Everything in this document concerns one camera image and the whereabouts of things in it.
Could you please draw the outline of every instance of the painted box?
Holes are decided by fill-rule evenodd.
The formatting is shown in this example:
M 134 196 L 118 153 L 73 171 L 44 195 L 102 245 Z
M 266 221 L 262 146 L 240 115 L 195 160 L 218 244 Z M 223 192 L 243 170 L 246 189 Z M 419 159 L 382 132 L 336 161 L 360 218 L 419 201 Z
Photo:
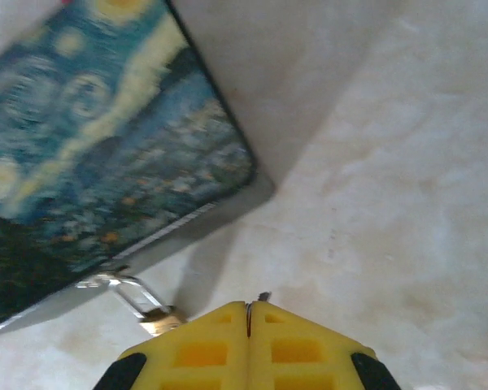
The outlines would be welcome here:
M 187 37 L 160 0 L 75 0 L 0 55 L 0 324 L 257 181 Z

